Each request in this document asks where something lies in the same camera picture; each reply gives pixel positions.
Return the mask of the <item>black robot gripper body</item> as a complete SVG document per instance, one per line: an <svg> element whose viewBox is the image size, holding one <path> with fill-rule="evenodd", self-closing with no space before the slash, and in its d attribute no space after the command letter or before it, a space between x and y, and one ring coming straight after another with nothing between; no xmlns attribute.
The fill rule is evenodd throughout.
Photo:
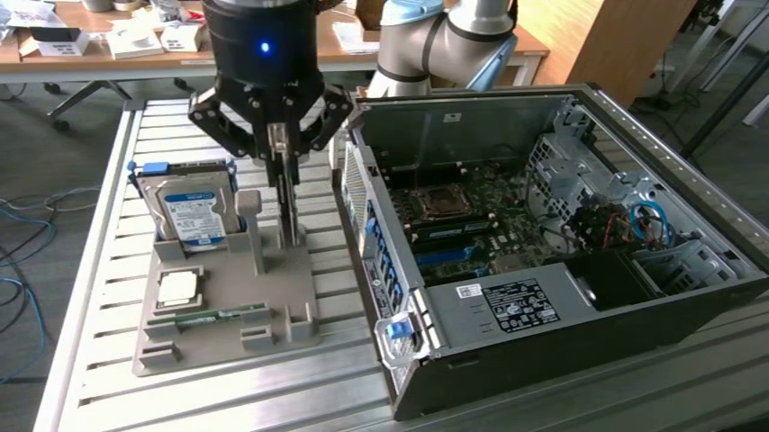
<svg viewBox="0 0 769 432"><path fill-rule="evenodd" d="M259 91L268 125L286 125L286 97L322 93L315 1L204 1L216 66L213 86ZM224 105L244 129L248 123Z"/></svg>

